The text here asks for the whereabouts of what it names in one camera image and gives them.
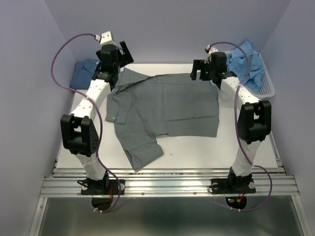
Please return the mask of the grey long sleeve shirt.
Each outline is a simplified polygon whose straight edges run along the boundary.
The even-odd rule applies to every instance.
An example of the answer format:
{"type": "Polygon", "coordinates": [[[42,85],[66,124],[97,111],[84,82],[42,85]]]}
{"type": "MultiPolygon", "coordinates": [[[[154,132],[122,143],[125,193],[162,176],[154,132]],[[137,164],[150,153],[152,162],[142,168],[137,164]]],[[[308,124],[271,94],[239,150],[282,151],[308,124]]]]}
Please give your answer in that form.
{"type": "Polygon", "coordinates": [[[148,76],[124,69],[107,96],[106,120],[135,171],[163,155],[157,136],[215,137],[217,88],[188,73],[148,76]]]}

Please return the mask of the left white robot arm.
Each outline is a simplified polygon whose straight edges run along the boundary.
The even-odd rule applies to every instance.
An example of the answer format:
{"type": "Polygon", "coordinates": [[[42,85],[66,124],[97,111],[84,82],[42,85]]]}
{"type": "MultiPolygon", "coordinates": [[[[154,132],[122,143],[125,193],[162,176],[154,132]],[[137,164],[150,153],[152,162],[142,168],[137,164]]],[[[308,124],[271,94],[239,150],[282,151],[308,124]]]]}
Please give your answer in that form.
{"type": "Polygon", "coordinates": [[[101,135],[94,118],[106,98],[106,88],[113,88],[122,67],[133,63],[133,57],[124,41],[120,46],[105,44],[96,52],[99,63],[88,90],[79,105],[69,115],[61,118],[63,147],[75,155],[84,167],[87,177],[78,183],[83,195],[106,194],[110,190],[108,171],[97,156],[101,135]]]}

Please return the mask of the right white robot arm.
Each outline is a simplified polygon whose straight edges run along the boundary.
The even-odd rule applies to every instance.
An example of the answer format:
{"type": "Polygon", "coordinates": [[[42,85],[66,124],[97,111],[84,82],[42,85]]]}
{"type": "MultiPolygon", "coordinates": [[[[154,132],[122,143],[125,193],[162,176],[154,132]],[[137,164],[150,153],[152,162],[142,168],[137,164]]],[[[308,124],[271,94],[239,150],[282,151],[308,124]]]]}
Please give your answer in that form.
{"type": "Polygon", "coordinates": [[[213,178],[209,187],[213,194],[255,193],[252,178],[254,158],[260,144],[271,132],[271,103],[261,101],[241,84],[237,75],[227,70],[227,56],[216,48],[207,50],[205,60],[193,61],[190,77],[211,81],[234,102],[234,122],[239,145],[236,159],[227,178],[213,178]]]}

